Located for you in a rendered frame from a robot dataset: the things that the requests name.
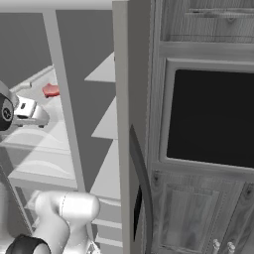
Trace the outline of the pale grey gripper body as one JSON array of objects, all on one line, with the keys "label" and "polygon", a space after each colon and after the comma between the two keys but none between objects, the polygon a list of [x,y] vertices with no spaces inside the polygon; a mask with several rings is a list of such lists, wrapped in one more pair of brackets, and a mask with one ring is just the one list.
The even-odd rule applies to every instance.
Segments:
[{"label": "pale grey gripper body", "polygon": [[38,126],[39,128],[44,128],[49,122],[50,115],[41,105],[35,107],[35,111],[31,117],[26,118],[25,116],[16,116],[13,120],[13,124],[18,127]]}]

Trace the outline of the pale freezer shelf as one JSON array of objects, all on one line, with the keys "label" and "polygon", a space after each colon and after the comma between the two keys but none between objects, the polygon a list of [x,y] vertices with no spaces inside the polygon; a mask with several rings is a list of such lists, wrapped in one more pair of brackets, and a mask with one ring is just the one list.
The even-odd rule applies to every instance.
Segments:
[{"label": "pale freezer shelf", "polygon": [[13,171],[8,176],[14,187],[34,190],[76,190],[74,168],[68,152],[7,149]]},{"label": "pale freezer shelf", "polygon": [[18,127],[13,124],[7,131],[0,132],[1,146],[54,150],[60,153],[69,152],[62,100],[59,95],[45,98],[43,87],[48,83],[58,84],[56,72],[52,65],[21,83],[22,88],[15,92],[20,102],[20,105],[15,109],[15,117],[31,117],[35,107],[41,105],[50,115],[49,124],[44,128],[38,126]]}]

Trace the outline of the red frozen steak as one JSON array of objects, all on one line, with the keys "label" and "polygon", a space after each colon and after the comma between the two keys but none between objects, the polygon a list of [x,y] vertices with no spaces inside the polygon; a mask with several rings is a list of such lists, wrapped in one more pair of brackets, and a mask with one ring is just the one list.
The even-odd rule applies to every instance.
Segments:
[{"label": "red frozen steak", "polygon": [[60,94],[60,89],[57,85],[48,83],[43,87],[43,93],[45,98],[54,97]]}]

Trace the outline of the grey fridge door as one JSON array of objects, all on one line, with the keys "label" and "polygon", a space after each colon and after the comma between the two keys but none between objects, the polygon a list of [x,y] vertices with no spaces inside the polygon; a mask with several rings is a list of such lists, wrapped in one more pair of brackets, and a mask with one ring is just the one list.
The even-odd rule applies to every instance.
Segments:
[{"label": "grey fridge door", "polygon": [[129,152],[129,131],[134,126],[146,165],[153,7],[153,0],[113,1],[123,254],[144,254],[146,247],[144,205],[133,231],[139,181]]}]

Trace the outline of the grey fridge freezer cabinet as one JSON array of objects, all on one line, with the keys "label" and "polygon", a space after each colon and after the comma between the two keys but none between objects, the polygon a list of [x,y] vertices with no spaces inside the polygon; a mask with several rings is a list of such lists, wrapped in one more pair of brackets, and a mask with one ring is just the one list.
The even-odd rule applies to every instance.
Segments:
[{"label": "grey fridge freezer cabinet", "polygon": [[14,187],[7,149],[0,145],[0,254],[39,225],[42,191],[95,195],[96,218],[85,229],[100,254],[123,254],[113,44],[114,0],[0,0],[0,132],[20,105],[21,83],[52,65],[63,105],[76,190]]}]

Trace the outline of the built-in oven with black window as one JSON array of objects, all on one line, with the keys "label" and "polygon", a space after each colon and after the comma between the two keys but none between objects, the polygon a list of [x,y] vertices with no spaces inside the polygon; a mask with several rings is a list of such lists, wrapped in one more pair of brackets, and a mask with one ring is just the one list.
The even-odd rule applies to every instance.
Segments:
[{"label": "built-in oven with black window", "polygon": [[160,160],[254,173],[254,63],[166,60]]}]

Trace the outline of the wide grey wooden cupboard door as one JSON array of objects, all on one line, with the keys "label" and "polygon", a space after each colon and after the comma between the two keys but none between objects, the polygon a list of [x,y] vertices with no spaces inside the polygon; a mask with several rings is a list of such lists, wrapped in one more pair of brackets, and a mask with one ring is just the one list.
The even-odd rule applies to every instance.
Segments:
[{"label": "wide grey wooden cupboard door", "polygon": [[152,254],[211,254],[242,189],[239,181],[154,170]]}]

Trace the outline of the grey wooden cupboard drawer front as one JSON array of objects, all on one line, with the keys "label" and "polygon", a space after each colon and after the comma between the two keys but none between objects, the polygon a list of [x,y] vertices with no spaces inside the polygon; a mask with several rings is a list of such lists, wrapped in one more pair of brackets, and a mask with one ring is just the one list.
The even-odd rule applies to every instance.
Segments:
[{"label": "grey wooden cupboard drawer front", "polygon": [[163,0],[161,40],[164,42],[254,43],[254,18],[195,18],[190,8],[254,8],[254,0]]}]

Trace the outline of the narrow grey wooden cupboard door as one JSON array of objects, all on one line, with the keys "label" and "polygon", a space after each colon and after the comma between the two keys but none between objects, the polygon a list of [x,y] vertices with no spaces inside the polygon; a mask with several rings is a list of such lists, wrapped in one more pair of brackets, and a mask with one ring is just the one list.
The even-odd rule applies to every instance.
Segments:
[{"label": "narrow grey wooden cupboard door", "polygon": [[240,254],[244,243],[246,242],[246,234],[250,231],[251,216],[254,210],[254,183],[246,183],[244,185],[241,196],[238,200],[234,219],[233,235],[230,238],[234,247],[233,254]]}]

